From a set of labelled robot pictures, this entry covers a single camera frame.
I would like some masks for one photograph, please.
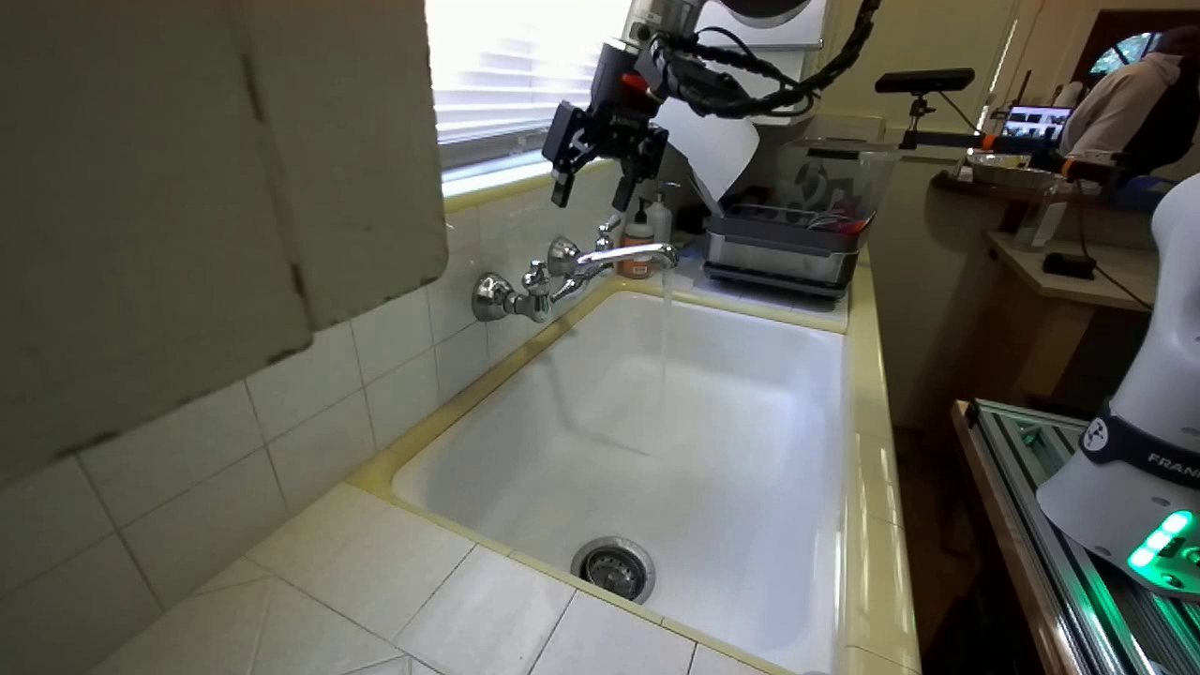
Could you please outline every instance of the white wall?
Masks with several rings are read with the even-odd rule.
[[[613,189],[601,164],[572,209],[548,189],[454,209],[436,286],[3,489],[0,665],[84,671],[502,360],[538,323],[476,323],[476,274],[517,278],[553,231],[588,243]]]
[[[828,40],[823,64],[846,44],[857,24],[859,0],[828,3]],[[971,119],[988,105],[988,89],[1004,49],[1018,0],[887,0],[876,35],[852,73],[846,73],[823,96],[817,115],[868,115],[896,130],[907,126],[907,93],[876,93],[887,73],[936,73],[977,66],[977,84],[949,93]],[[964,119],[943,101],[926,96],[938,111],[924,119],[924,130],[969,130]]]

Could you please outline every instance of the green light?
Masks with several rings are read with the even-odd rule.
[[[1174,509],[1167,520],[1163,520],[1163,534],[1177,538],[1193,526],[1193,509]]]
[[[1163,550],[1167,544],[1169,544],[1169,534],[1154,528],[1144,548]]]
[[[1154,550],[1148,550],[1148,548],[1138,548],[1133,555],[1131,555],[1131,565],[1148,565],[1148,561],[1154,561]]]

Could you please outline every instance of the wall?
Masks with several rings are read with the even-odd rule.
[[[1002,203],[929,190],[944,169],[954,163],[899,163],[869,230],[889,405],[899,428],[949,420],[954,366],[997,274],[988,231],[1002,226]]]
[[[899,130],[912,124],[912,96],[876,93],[879,74],[938,66],[977,66],[977,84],[949,93],[977,119],[991,96],[991,79],[1018,19],[1018,3],[1022,0],[887,0],[859,64],[826,89],[817,124],[887,124],[887,140],[899,140]],[[817,53],[817,64],[826,64],[846,44],[857,13],[859,0],[828,3],[828,40]],[[929,93],[926,101],[936,105],[936,111],[924,115],[924,130],[971,130],[938,93]]]
[[[481,269],[517,278],[553,231],[592,240],[617,174],[451,209],[446,274],[337,323],[244,383],[0,493],[0,665],[84,671],[391,446],[538,323],[476,323]]]

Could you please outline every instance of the white sink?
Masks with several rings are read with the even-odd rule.
[[[393,493],[548,565],[623,538],[648,610],[832,671],[846,334],[617,294]]]

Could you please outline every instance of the cable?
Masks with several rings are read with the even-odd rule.
[[[1098,269],[1098,278],[1106,278],[1111,286],[1118,286],[1138,308],[1144,308],[1144,313],[1151,313],[1154,303],[1151,300],[1144,300],[1144,296],[1138,296],[1131,286],[1122,286],[1111,269],[1103,269],[1103,264],[1092,255],[1092,246],[1089,246],[1089,220],[1086,220],[1086,214],[1078,209],[1078,240],[1082,240],[1082,250],[1097,264],[1097,269]]]
[[[969,115],[954,96],[944,96],[944,89],[938,89],[938,96],[949,101],[954,111],[962,111],[962,119],[971,126],[971,134],[981,130],[981,126],[971,124],[971,115]]]
[[[654,49],[666,60],[666,89],[659,96],[679,96],[699,111],[712,115],[804,115],[813,109],[817,93],[837,84],[864,53],[869,29],[876,29],[876,13],[881,0],[859,0],[857,25],[839,53],[809,79],[797,84],[769,60],[753,56],[746,44],[742,53],[736,49],[712,49],[699,44],[699,35],[679,38],[679,35],[658,35],[659,49]],[[766,79],[776,79],[779,89],[766,96],[742,93],[728,74],[712,74],[702,60],[733,64]]]
[[[753,56],[753,49],[752,49],[741,35],[733,35],[728,25],[702,25],[699,38],[702,38],[702,35],[724,35],[724,38],[736,40],[746,56]]]

